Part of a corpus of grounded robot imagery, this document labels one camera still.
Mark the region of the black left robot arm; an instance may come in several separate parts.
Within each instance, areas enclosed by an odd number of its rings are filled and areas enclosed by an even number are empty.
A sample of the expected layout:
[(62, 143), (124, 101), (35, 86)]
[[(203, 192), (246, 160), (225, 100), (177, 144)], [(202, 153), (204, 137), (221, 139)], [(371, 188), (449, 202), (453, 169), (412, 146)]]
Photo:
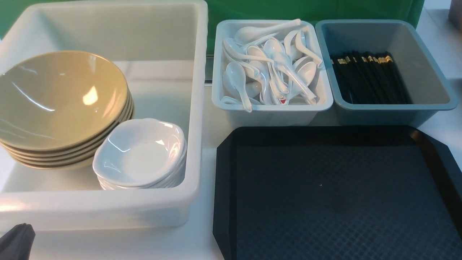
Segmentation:
[(0, 239), (1, 260), (28, 260), (36, 233), (31, 224), (14, 226)]

